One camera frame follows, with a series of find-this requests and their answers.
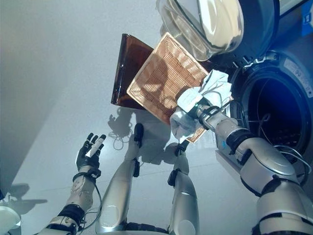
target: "robot finger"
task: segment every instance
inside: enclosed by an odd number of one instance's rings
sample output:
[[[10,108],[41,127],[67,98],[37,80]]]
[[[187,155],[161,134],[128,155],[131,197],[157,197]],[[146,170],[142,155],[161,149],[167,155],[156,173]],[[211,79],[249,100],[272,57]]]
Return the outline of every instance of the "robot finger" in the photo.
[[[92,138],[92,141],[90,142],[90,144],[93,145],[93,144],[96,142],[97,139],[98,139],[98,136],[95,135],[95,136]]]
[[[86,154],[87,157],[91,157],[93,156],[97,150],[101,150],[100,146],[102,145],[102,142],[106,139],[106,135],[101,135],[100,138],[97,139],[97,141],[95,141],[95,143],[93,144],[93,146],[91,147],[91,149],[88,151],[88,153]]]
[[[104,144],[101,144],[101,145],[99,146],[98,150],[101,151],[101,149],[103,148],[103,146],[104,146]]]
[[[91,132],[88,136],[87,136],[87,141],[90,142],[91,138],[93,137],[93,133]]]

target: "white floor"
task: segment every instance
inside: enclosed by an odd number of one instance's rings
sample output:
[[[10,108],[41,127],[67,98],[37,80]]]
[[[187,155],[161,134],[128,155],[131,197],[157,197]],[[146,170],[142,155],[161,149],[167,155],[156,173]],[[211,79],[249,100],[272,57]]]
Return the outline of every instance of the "white floor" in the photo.
[[[149,113],[110,104],[121,34],[152,47],[160,40],[155,1],[2,0],[0,8],[1,183],[13,181],[22,234],[39,232],[64,206],[76,153],[89,132],[114,132],[127,142],[137,121],[146,129],[143,160],[152,164],[133,181],[128,218],[166,228],[174,190],[167,185],[171,149],[164,149],[175,139]],[[110,115],[118,119],[109,122]],[[102,195],[127,146],[105,140],[97,180]],[[201,234],[250,234],[257,222],[254,196],[218,164],[214,151],[209,133],[187,150]]]

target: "copper mesh panel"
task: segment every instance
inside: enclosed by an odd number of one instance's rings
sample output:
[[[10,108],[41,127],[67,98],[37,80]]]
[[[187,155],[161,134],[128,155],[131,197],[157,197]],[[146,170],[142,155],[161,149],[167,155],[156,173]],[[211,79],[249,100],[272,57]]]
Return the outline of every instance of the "copper mesh panel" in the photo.
[[[200,86],[208,72],[169,34],[166,33],[129,88],[129,94],[161,121],[170,124],[177,99],[188,88]],[[199,128],[190,142],[203,133]]]

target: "silver robot leg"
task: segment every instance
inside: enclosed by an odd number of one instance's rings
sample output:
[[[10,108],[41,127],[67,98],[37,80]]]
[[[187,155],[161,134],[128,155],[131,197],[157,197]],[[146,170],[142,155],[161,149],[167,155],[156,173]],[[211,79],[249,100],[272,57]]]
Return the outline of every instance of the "silver robot leg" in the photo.
[[[102,199],[102,210],[96,223],[96,233],[123,230],[127,219],[131,187],[138,162],[138,142],[130,138],[123,163],[116,170]]]
[[[199,212],[194,185],[188,176],[189,165],[184,152],[180,152],[169,178],[175,188],[169,234],[199,235]]]

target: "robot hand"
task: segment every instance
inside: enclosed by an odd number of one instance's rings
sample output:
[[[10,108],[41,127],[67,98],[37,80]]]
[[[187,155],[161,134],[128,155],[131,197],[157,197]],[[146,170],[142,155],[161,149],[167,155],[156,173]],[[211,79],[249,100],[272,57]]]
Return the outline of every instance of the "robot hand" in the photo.
[[[73,177],[71,194],[61,212],[39,233],[40,235],[75,235],[81,230],[86,211],[92,206],[92,193],[101,175],[99,155],[106,136],[94,136],[90,133],[78,152],[76,165],[78,173]]]
[[[98,138],[97,135],[95,135],[93,138],[93,133],[90,133],[84,142],[83,146],[78,152],[77,158],[76,158],[76,165],[78,171],[80,171],[81,167],[85,165],[90,165],[95,168],[99,168],[99,155],[100,151],[103,148],[103,141],[106,139],[105,135],[101,135],[100,138]]]

